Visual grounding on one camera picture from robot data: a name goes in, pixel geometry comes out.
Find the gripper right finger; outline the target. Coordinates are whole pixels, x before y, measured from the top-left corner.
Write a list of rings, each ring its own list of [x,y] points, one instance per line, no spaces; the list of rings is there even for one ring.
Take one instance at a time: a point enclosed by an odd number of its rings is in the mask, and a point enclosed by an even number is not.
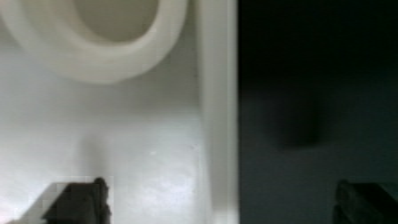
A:
[[[338,182],[332,224],[398,224],[398,183]]]

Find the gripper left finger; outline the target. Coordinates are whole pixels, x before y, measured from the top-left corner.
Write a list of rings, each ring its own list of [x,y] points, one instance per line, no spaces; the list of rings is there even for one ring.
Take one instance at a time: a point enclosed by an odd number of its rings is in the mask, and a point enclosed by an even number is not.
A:
[[[43,214],[46,224],[110,224],[108,185],[98,177],[69,183]]]

